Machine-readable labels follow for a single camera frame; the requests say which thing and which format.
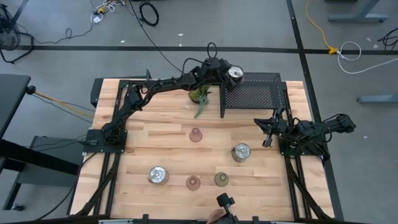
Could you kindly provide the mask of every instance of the tin can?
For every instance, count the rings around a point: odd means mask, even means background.
[[[164,185],[169,180],[169,174],[160,166],[152,168],[149,172],[148,181],[152,184]]]
[[[236,162],[244,162],[250,156],[251,150],[247,144],[240,143],[232,149],[231,153]]]

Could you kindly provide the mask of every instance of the wooden tabletop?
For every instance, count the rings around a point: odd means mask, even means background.
[[[119,80],[107,79],[102,85],[94,129],[109,122]],[[302,82],[287,82],[293,116],[311,119]],[[135,112],[127,121],[126,151],[121,156],[114,193],[111,218],[207,219],[219,208],[216,197],[227,193],[235,199],[232,211],[240,220],[292,221],[293,213],[284,158],[279,153],[277,139],[272,147],[262,147],[266,135],[253,118],[269,118],[271,110],[227,109],[220,118],[220,98],[217,86],[211,87],[209,104],[197,118],[198,105],[183,90],[156,94],[143,111]],[[192,128],[203,133],[194,143],[189,139]],[[239,143],[252,149],[250,157],[238,163],[230,150]],[[103,154],[95,155],[81,169],[71,214],[78,212],[98,186]],[[326,214],[333,217],[333,209],[321,160],[316,156],[302,156],[307,189]],[[169,173],[165,185],[150,184],[149,171],[162,166]],[[217,172],[229,175],[226,187],[214,183]],[[196,191],[188,190],[185,182],[190,175],[200,178]],[[104,191],[101,211],[104,211],[108,190]],[[300,214],[303,217],[301,195],[296,190]]]

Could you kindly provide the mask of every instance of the gray floor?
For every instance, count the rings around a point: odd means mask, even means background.
[[[3,2],[13,14],[22,1]],[[305,3],[294,0],[304,47],[324,49],[320,33],[307,21]],[[160,23],[154,28],[146,26],[146,29],[159,46],[205,46],[213,41],[224,47],[296,47],[285,1],[164,0],[154,1],[154,4],[161,16]],[[343,4],[312,0],[310,14],[334,47],[352,40],[363,49],[373,49],[374,44],[381,49],[382,45],[376,40],[398,24],[398,3],[393,0],[381,1],[374,9],[374,12],[390,14],[391,19],[383,24],[332,24],[327,21],[328,13],[355,11],[360,4],[363,1]],[[67,27],[71,27],[74,34],[87,30],[90,7],[89,0],[30,0],[18,23],[40,40],[56,40],[64,36]],[[108,13],[91,33],[60,45],[150,46],[150,42],[127,10],[117,7],[116,12]],[[7,56],[20,53],[8,52]],[[178,66],[187,57],[206,57],[204,52],[164,54]],[[248,72],[279,72],[283,80],[303,80],[297,54],[220,52],[219,56]],[[343,66],[357,71],[392,58],[362,56],[355,63],[343,62]],[[347,113],[357,125],[354,133],[335,134],[329,143],[346,220],[395,223],[398,107],[363,106],[355,99],[359,95],[396,93],[398,62],[359,75],[348,75],[338,67],[335,55],[307,55],[307,60],[322,117]],[[84,106],[90,106],[94,78],[143,75],[147,68],[155,78],[178,75],[158,52],[35,51],[15,65],[0,62],[0,73],[30,75],[31,84],[39,91]],[[89,126],[26,96],[5,138],[27,145],[35,135],[74,138],[84,134]],[[0,175],[0,203],[5,200],[15,175],[13,172]],[[63,187],[23,186],[17,202],[26,205],[26,210],[0,211],[0,222],[35,219],[49,211],[67,192],[68,188]],[[63,204],[50,217],[64,216],[66,208]]]

